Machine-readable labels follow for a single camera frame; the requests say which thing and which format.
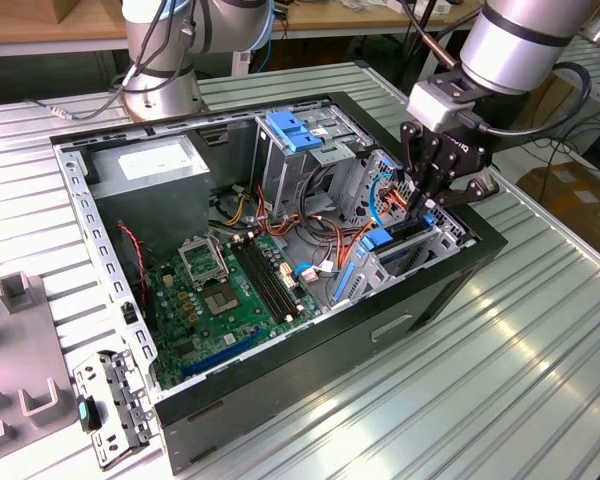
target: green motherboard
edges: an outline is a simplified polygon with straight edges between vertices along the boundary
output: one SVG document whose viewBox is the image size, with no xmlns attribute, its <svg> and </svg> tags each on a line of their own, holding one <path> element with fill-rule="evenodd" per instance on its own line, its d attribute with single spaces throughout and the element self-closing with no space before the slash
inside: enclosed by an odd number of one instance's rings
<svg viewBox="0 0 600 480">
<path fill-rule="evenodd" d="M 162 388 L 171 388 L 188 376 L 320 315 L 318 302 L 305 288 L 296 285 L 290 289 L 284 284 L 279 266 L 285 259 L 273 239 L 262 235 L 252 243 L 277 278 L 276 287 L 285 289 L 293 303 L 299 306 L 297 314 L 293 319 L 272 315 L 229 243 L 217 245 L 214 252 L 224 260 L 226 276 L 203 285 L 197 283 L 194 286 L 189 268 L 194 278 L 212 271 L 216 261 L 209 249 L 188 250 L 184 254 L 186 263 L 182 256 L 175 255 L 168 262 L 153 266 L 147 275 L 155 293 L 156 322 L 152 337 L 158 348 L 158 358 L 154 368 Z"/>
</svg>

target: slotted aluminum table surface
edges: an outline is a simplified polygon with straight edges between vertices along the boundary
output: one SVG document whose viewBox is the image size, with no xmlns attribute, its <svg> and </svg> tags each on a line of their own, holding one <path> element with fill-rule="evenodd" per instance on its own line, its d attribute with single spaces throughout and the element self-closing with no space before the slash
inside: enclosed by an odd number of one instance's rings
<svg viewBox="0 0 600 480">
<path fill-rule="evenodd" d="M 560 57 L 561 62 L 574 62 L 585 67 L 591 75 L 591 98 L 600 102 L 600 47 L 576 36 Z M 580 78 L 571 70 L 557 70 L 556 75 L 577 88 Z"/>
<path fill-rule="evenodd" d="M 404 98 L 353 64 L 202 90 L 213 109 L 344 90 L 394 135 L 406 118 Z M 85 112 L 104 99 L 57 103 Z M 48 137 L 124 122 L 119 105 L 80 125 L 0 106 L 0 274 L 43 276 L 69 370 L 118 340 Z M 180 478 L 595 478 L 600 258 L 500 181 L 475 208 L 509 243 L 435 322 Z M 102 473 L 76 423 L 1 459 L 0 478 L 165 478 L 160 446 Z"/>
</svg>

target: expansion card bracket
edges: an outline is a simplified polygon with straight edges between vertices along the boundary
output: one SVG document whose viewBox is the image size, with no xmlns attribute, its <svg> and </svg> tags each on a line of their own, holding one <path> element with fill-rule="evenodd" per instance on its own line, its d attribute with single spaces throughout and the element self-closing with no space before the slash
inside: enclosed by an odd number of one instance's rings
<svg viewBox="0 0 600 480">
<path fill-rule="evenodd" d="M 98 352 L 73 371 L 80 422 L 92 432 L 98 465 L 108 470 L 142 450 L 159 433 L 130 350 Z"/>
</svg>

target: blue cable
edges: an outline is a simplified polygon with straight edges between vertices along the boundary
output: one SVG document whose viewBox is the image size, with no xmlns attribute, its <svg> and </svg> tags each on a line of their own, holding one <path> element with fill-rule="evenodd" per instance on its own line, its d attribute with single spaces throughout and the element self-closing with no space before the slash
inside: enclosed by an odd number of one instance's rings
<svg viewBox="0 0 600 480">
<path fill-rule="evenodd" d="M 269 61 L 270 56 L 271 56 L 271 39 L 269 39 L 269 43 L 267 44 L 267 56 L 264 57 L 264 62 L 262 62 L 262 65 L 260 65 L 258 70 L 256 70 L 256 73 L 260 73 L 262 71 L 262 69 L 267 65 L 267 62 Z"/>
<path fill-rule="evenodd" d="M 378 211 L 376 210 L 376 185 L 380 181 L 381 178 L 391 178 L 390 173 L 383 173 L 378 175 L 373 179 L 371 183 L 371 188 L 369 189 L 369 210 L 371 210 L 371 215 L 374 220 L 378 223 L 378 226 L 382 226 L 382 220 L 380 220 L 380 215 L 378 215 Z"/>
<path fill-rule="evenodd" d="M 300 275 L 303 272 L 303 270 L 306 270 L 307 268 L 311 268 L 311 267 L 313 267 L 313 265 L 308 262 L 301 263 L 293 271 L 293 274 L 297 277 L 298 275 Z"/>
</svg>

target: ram slot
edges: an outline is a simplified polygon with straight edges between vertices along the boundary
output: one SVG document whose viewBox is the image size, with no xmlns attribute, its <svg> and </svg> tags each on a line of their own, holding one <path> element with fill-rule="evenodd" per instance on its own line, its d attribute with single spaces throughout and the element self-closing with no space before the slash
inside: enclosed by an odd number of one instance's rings
<svg viewBox="0 0 600 480">
<path fill-rule="evenodd" d="M 255 245 L 234 246 L 233 253 L 276 323 L 297 315 L 295 303 Z"/>
</svg>

